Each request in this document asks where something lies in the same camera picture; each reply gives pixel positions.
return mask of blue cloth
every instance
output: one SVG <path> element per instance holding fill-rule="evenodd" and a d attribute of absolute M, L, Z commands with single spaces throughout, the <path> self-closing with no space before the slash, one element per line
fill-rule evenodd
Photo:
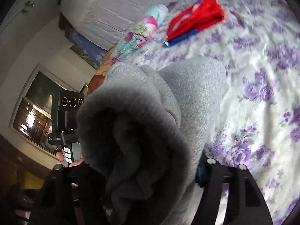
<path fill-rule="evenodd" d="M 86 39 L 83 35 L 79 34 L 75 29 L 70 29 L 69 41 L 78 45 L 96 64 L 100 65 L 107 50 L 95 45 L 93 42 Z"/>
<path fill-rule="evenodd" d="M 179 42 L 181 42 L 181 41 L 187 39 L 188 37 L 190 37 L 190 36 L 192 36 L 192 35 L 195 35 L 195 34 L 199 33 L 199 31 L 200 31 L 200 30 L 192 30 L 192 31 L 190 31 L 190 32 L 183 33 L 183 34 L 181 34 L 181 35 L 175 37 L 175 38 L 172 39 L 172 40 L 165 40 L 165 41 L 164 41 L 164 44 L 165 44 L 166 46 L 169 46 L 169 47 L 170 47 L 170 46 L 173 46 L 173 45 L 175 45 L 175 44 L 177 44 L 177 43 L 179 43 Z"/>

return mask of white wall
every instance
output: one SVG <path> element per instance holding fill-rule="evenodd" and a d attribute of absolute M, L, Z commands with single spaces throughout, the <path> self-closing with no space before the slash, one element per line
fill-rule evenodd
<path fill-rule="evenodd" d="M 0 85 L 26 43 L 59 15 L 58 0 L 30 0 L 30 14 L 18 13 L 27 1 L 16 0 L 0 25 Z"/>
<path fill-rule="evenodd" d="M 71 46 L 58 28 L 58 17 L 55 18 L 25 45 L 0 88 L 0 133 L 25 155 L 51 169 L 58 160 L 28 144 L 9 128 L 9 122 L 18 97 L 37 64 L 77 91 L 89 83 L 96 70 L 71 51 Z"/>

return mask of label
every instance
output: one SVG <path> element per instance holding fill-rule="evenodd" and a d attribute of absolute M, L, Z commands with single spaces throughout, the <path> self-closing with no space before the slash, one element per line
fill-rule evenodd
<path fill-rule="evenodd" d="M 72 156 L 71 156 L 71 154 L 69 154 L 69 153 L 64 153 L 64 155 L 67 157 L 67 158 L 72 158 Z"/>
<path fill-rule="evenodd" d="M 72 160 L 71 160 L 71 159 L 69 159 L 69 158 L 66 158 L 66 162 L 68 162 L 68 163 L 72 163 Z"/>
<path fill-rule="evenodd" d="M 71 149 L 69 149 L 69 148 L 64 147 L 64 151 L 67 152 L 67 153 L 71 153 Z"/>

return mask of red and blue fabric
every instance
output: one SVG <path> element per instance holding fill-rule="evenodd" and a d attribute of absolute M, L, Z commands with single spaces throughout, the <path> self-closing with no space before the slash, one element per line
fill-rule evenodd
<path fill-rule="evenodd" d="M 224 13 L 216 0 L 197 0 L 172 19 L 164 43 L 173 46 L 223 19 Z"/>

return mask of mattress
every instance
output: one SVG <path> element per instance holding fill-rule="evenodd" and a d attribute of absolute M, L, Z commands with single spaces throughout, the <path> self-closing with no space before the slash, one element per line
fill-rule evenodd
<path fill-rule="evenodd" d="M 152 5 L 179 0 L 62 0 L 60 10 L 85 38 L 109 50 Z"/>
<path fill-rule="evenodd" d="M 224 64 L 229 88 L 206 155 L 223 165 L 247 165 L 279 225 L 300 196 L 300 24 L 284 0 L 217 0 L 223 22 L 165 47 L 170 20 L 194 1 L 178 2 L 124 63 L 159 70 L 209 57 Z M 223 224 L 227 196 L 224 187 L 217 225 Z"/>

